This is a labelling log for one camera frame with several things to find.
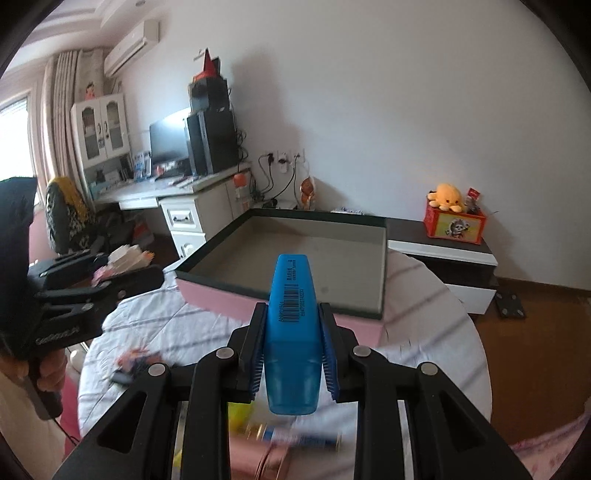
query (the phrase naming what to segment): human hand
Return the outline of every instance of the human hand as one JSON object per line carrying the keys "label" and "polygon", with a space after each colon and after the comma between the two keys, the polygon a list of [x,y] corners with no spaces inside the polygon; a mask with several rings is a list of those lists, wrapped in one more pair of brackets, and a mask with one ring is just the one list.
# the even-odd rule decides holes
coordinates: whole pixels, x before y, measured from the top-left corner
{"label": "human hand", "polygon": [[[66,381],[67,358],[64,350],[48,353],[39,365],[37,387],[41,391],[59,392]],[[29,374],[29,363],[9,355],[0,355],[0,371],[19,384]]]}

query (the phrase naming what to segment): black speaker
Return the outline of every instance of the black speaker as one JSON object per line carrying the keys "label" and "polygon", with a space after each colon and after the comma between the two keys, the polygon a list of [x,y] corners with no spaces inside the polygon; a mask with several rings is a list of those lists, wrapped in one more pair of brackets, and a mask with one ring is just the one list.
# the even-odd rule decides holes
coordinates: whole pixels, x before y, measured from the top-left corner
{"label": "black speaker", "polygon": [[207,77],[189,84],[191,113],[230,108],[228,83],[222,77]]}
{"label": "black speaker", "polygon": [[196,175],[237,167],[238,143],[229,109],[205,110],[187,117],[189,162]]}

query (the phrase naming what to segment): red box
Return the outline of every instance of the red box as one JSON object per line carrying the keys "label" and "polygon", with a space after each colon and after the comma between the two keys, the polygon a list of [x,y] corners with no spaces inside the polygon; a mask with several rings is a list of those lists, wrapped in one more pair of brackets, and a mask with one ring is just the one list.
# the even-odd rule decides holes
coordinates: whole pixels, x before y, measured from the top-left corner
{"label": "red box", "polygon": [[454,213],[451,210],[444,212],[439,208],[431,207],[427,200],[427,211],[423,223],[430,238],[446,238],[480,245],[486,217],[481,210],[478,215]]}

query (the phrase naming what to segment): window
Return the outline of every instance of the window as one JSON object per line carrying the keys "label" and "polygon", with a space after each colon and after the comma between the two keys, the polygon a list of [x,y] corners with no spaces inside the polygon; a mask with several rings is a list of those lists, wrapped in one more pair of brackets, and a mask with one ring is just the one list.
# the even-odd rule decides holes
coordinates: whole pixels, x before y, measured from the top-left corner
{"label": "window", "polygon": [[26,97],[0,110],[0,180],[35,176],[29,132]]}

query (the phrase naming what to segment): open box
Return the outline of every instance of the open box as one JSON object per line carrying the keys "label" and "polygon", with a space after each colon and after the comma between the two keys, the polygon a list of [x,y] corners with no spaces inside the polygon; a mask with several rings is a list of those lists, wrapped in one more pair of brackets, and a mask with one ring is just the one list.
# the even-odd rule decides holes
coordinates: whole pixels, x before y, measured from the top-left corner
{"label": "open box", "polygon": [[339,325],[376,346],[382,332],[386,220],[296,210],[251,209],[176,269],[188,303],[248,322],[268,301],[280,254],[308,256],[316,300],[330,303]]}

